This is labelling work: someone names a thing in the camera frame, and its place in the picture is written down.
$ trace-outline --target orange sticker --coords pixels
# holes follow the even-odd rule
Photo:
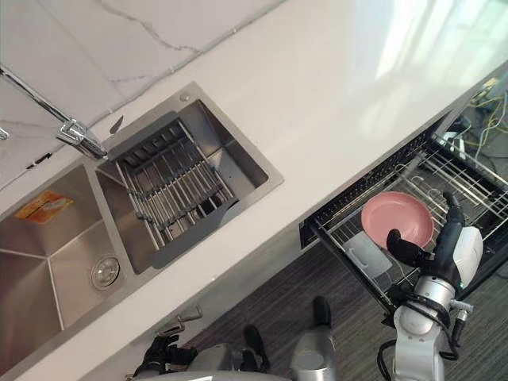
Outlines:
[[[15,216],[43,225],[72,203],[70,198],[45,190],[23,206]]]

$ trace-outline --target marble countertop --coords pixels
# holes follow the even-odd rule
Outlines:
[[[429,120],[463,105],[508,59],[508,5],[477,4],[289,0],[100,121],[93,130],[105,139],[119,115],[127,125],[195,81],[284,183],[19,380],[80,379]],[[63,148],[11,183],[0,215],[78,158]],[[160,303],[163,289],[179,292]]]

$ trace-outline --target dish drying rack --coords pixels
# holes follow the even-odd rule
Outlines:
[[[387,250],[380,248],[394,266],[371,279],[345,255],[344,244],[363,231],[361,211],[371,197],[384,191],[401,191],[425,203],[434,221],[433,238],[424,248],[427,251],[433,250],[446,220],[448,207],[442,195],[446,190],[458,198],[467,224],[480,229],[486,246],[487,242],[499,241],[499,236],[505,236],[508,231],[508,184],[504,182],[505,187],[496,186],[482,172],[468,166],[446,148],[435,141],[425,141],[425,137],[417,138],[308,218],[301,230],[307,237],[307,244],[319,238],[331,253],[338,256],[387,312],[394,311],[390,298],[394,285],[404,287],[407,283],[412,286],[418,277],[418,269],[399,263]],[[485,250],[482,263],[493,255]]]
[[[180,119],[115,164],[157,251],[237,200]]]

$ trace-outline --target kitchen sink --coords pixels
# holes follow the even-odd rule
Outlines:
[[[0,222],[0,375],[123,282],[85,167],[37,196]]]
[[[195,83],[104,145],[107,159],[69,164],[0,221],[0,376],[15,378],[283,181]]]
[[[166,266],[283,181],[195,83],[106,145],[98,181],[137,274]]]

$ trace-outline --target pink plate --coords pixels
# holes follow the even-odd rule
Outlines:
[[[424,248],[432,239],[434,221],[417,198],[402,192],[383,192],[365,204],[362,226],[382,248],[387,248],[388,233],[392,229],[398,229],[402,239]]]

